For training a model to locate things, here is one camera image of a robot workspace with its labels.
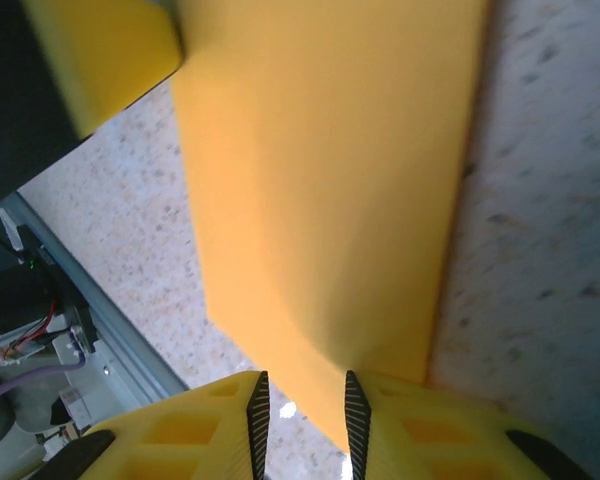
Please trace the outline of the long aluminium base rail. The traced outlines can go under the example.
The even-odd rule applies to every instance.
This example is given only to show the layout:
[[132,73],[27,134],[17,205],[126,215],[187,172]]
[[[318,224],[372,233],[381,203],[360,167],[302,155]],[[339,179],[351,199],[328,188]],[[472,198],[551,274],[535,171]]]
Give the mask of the long aluminium base rail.
[[[27,225],[89,304],[95,352],[78,340],[50,289],[12,246]],[[182,393],[184,382],[19,195],[0,204],[0,480],[20,478],[67,443],[112,417]]]

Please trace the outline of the small circuit board green light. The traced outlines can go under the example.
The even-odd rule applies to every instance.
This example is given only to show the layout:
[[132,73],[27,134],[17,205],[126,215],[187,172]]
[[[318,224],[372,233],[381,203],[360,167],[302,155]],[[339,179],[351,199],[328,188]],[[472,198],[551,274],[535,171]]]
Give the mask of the small circuit board green light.
[[12,249],[21,263],[26,264],[45,282],[52,282],[56,262],[41,241],[34,239],[24,242],[21,247],[13,245]]

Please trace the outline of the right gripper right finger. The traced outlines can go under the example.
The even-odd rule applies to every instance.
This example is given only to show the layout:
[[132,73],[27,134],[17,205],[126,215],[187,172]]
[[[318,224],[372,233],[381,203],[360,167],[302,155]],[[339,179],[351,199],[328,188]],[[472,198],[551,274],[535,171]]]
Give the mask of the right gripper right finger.
[[353,480],[594,480],[539,430],[494,407],[347,371]]

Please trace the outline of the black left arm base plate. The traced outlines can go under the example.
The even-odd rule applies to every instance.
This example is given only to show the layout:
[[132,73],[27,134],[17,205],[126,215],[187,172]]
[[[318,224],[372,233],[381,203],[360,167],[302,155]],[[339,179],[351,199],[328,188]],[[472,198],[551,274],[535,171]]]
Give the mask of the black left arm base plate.
[[53,299],[57,301],[57,312],[64,315],[71,327],[79,328],[76,334],[78,340],[89,354],[93,354],[97,334],[88,302],[29,226],[18,226],[17,232],[24,250],[34,262],[34,269],[42,275]]

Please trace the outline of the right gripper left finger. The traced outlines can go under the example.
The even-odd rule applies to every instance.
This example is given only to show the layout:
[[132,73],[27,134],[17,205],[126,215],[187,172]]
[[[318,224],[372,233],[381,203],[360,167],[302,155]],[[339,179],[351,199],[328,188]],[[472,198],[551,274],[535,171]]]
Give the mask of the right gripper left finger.
[[268,480],[269,377],[244,371],[107,419],[29,480]]

